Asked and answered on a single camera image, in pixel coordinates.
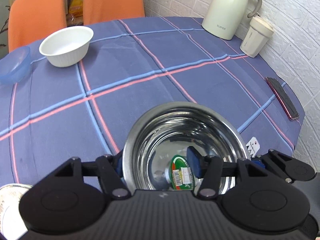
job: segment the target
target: tag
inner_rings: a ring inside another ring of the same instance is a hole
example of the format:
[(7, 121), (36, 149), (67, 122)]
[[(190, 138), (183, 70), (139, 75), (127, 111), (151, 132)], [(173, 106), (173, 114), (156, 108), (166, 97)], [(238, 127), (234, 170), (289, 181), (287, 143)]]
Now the tag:
[(250, 157), (255, 157), (257, 151), (260, 149), (260, 144), (257, 138), (252, 137), (251, 140), (246, 144)]
[(176, 190), (193, 190), (194, 178), (192, 171), (181, 155), (175, 155), (170, 162), (170, 181), (173, 189)]

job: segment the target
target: blue plastic bowl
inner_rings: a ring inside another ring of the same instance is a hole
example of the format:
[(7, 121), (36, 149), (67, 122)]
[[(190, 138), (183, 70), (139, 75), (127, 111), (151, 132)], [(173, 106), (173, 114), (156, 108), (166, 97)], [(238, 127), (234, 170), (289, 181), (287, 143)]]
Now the blue plastic bowl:
[(0, 60), (1, 85), (13, 85), (30, 73), (30, 54), (30, 48), (24, 46), (15, 49)]

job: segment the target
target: wall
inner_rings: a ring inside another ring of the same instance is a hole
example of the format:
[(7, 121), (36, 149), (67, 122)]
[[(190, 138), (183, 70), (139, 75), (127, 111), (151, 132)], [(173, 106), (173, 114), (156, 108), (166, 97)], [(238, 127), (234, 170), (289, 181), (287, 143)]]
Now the wall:
[[(210, 2), (144, 0), (147, 16), (204, 17)], [(255, 2), (249, 0), (248, 11)], [(320, 0), (263, 0), (259, 13), (276, 29), (260, 55), (290, 85), (306, 111), (294, 156), (320, 171)], [(244, 38), (249, 21), (244, 17), (236, 36)]]
[(0, 59), (8, 54), (9, 0), (0, 0)]

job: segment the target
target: plate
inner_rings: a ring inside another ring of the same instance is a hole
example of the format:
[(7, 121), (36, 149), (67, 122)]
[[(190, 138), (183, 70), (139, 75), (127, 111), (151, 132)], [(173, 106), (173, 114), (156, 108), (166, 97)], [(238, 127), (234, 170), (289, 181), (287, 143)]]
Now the plate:
[(19, 239), (27, 231), (19, 213), (19, 201), (30, 188), (24, 184), (0, 188), (0, 232), (7, 240)]

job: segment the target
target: orange chair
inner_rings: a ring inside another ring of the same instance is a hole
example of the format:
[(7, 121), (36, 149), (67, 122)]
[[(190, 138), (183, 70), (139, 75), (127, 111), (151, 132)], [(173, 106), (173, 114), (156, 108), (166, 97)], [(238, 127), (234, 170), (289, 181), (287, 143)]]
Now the orange chair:
[(64, 0), (15, 0), (9, 14), (9, 52), (66, 27)]
[(144, 16), (143, 0), (83, 0), (84, 25)]

